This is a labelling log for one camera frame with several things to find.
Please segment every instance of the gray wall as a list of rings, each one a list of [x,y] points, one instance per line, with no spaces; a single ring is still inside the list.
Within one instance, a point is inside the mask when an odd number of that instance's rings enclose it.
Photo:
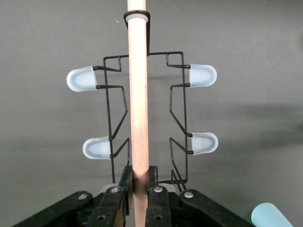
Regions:
[[[81,151],[86,139],[107,136],[105,93],[74,93],[65,78],[127,53],[126,9],[126,0],[1,1],[1,226],[110,183],[110,163]],[[189,157],[188,187],[246,220],[256,205],[271,202],[302,226],[303,2],[153,0],[147,10],[152,52],[180,50],[186,63],[218,71],[213,86],[188,90],[189,131],[210,131],[220,141],[214,153]],[[168,112],[179,71],[167,69],[164,58],[148,63],[150,161],[168,179],[168,138],[182,139]],[[109,82],[128,92],[127,60],[122,67]],[[119,95],[111,93],[114,125],[122,116]],[[115,148],[129,132],[127,118]],[[183,156],[176,156],[182,168]],[[124,164],[125,152],[117,178]]]

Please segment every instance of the translucent rubber tip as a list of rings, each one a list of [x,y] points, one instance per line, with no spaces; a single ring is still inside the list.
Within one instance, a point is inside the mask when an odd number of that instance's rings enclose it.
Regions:
[[[68,87],[76,92],[96,90],[95,72],[92,66],[72,70],[67,74]]]
[[[251,221],[256,227],[293,227],[278,208],[268,202],[255,207]]]
[[[219,140],[215,134],[211,132],[193,132],[192,134],[191,146],[194,155],[211,153],[218,148]]]
[[[89,159],[110,159],[109,138],[92,138],[84,142],[83,154]]]
[[[217,71],[210,65],[190,64],[189,83],[191,87],[208,87],[217,80]]]

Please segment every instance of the black wire rack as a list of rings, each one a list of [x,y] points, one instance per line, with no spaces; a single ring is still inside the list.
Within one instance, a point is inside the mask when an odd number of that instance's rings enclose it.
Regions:
[[[143,14],[148,18],[147,22],[147,27],[146,27],[146,35],[147,35],[147,56],[153,56],[153,55],[164,55],[166,59],[166,65],[167,67],[173,67],[173,68],[179,68],[181,70],[181,79],[182,83],[181,84],[176,84],[170,86],[170,94],[169,94],[169,112],[174,118],[175,122],[179,126],[179,128],[182,130],[184,134],[184,146],[182,146],[179,142],[177,142],[175,139],[170,137],[169,139],[169,146],[170,146],[170,157],[173,165],[173,169],[171,170],[171,178],[170,180],[165,180],[161,181],[160,183],[169,183],[169,184],[176,184],[178,186],[179,191],[181,192],[181,186],[183,187],[183,190],[186,190],[185,184],[188,181],[188,155],[192,155],[193,151],[188,150],[188,138],[192,137],[193,135],[191,133],[187,132],[187,104],[186,104],[186,88],[190,86],[190,83],[186,83],[185,81],[185,70],[190,69],[190,65],[184,64],[184,54],[181,51],[176,51],[176,52],[153,52],[150,53],[150,14],[147,11],[141,11],[141,10],[135,10],[135,11],[130,11],[124,14],[124,19],[126,26],[128,27],[126,17],[128,15],[131,15],[133,13],[139,13]],[[181,58],[180,64],[170,64],[169,63],[169,57],[172,55],[179,55]],[[116,158],[121,150],[125,147],[127,144],[127,166],[130,163],[130,138],[127,138],[124,143],[119,147],[119,149],[114,153],[113,151],[113,140],[115,139],[116,135],[118,134],[121,125],[127,115],[127,103],[126,103],[126,97],[125,97],[125,90],[123,86],[118,86],[118,85],[109,85],[108,84],[108,76],[107,76],[107,71],[113,71],[113,72],[121,72],[121,59],[122,58],[128,58],[129,55],[117,55],[117,56],[108,56],[103,58],[103,65],[104,66],[94,66],[93,70],[103,70],[104,71],[104,78],[105,78],[105,84],[104,85],[96,85],[97,89],[105,89],[106,90],[106,103],[107,103],[107,121],[108,121],[108,134],[109,134],[109,142],[110,142],[110,159],[111,159],[111,170],[112,170],[112,181],[113,183],[116,182],[116,177],[115,177],[115,162],[114,158]],[[118,61],[118,69],[112,69],[107,67],[107,61],[112,60],[112,59],[117,59]],[[173,88],[176,87],[181,87],[183,88],[183,115],[184,115],[184,120],[181,123],[181,121],[176,117],[176,115],[173,112]],[[110,103],[109,103],[109,92],[108,90],[111,88],[120,88],[122,90],[122,96],[124,100],[124,108],[125,108],[125,113],[120,120],[118,126],[116,129],[113,131],[112,130],[112,122],[111,122],[111,112],[110,112]],[[180,171],[178,170],[175,160],[174,160],[174,151],[173,151],[173,143],[177,145],[182,151],[184,151],[185,154],[185,177],[182,178]]]

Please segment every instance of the metal rivet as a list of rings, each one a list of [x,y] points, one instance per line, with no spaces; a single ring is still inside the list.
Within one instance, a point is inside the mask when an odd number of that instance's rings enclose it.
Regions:
[[[117,193],[119,191],[118,187],[114,187],[112,190],[110,190],[111,193]]]
[[[163,189],[162,189],[162,187],[155,187],[154,191],[159,193],[159,192],[163,191]]]
[[[191,192],[186,192],[186,193],[184,193],[184,196],[185,196],[185,198],[191,199],[194,197],[194,194]]]
[[[87,194],[81,194],[79,197],[78,197],[78,200],[84,200],[86,199],[87,197]]]

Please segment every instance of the wooden dowel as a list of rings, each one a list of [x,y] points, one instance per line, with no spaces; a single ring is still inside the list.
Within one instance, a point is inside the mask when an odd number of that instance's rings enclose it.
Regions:
[[[128,11],[145,10],[145,0],[128,0]],[[134,211],[136,227],[145,226],[147,209],[148,111],[146,21],[128,21],[130,114],[132,165],[134,172]]]

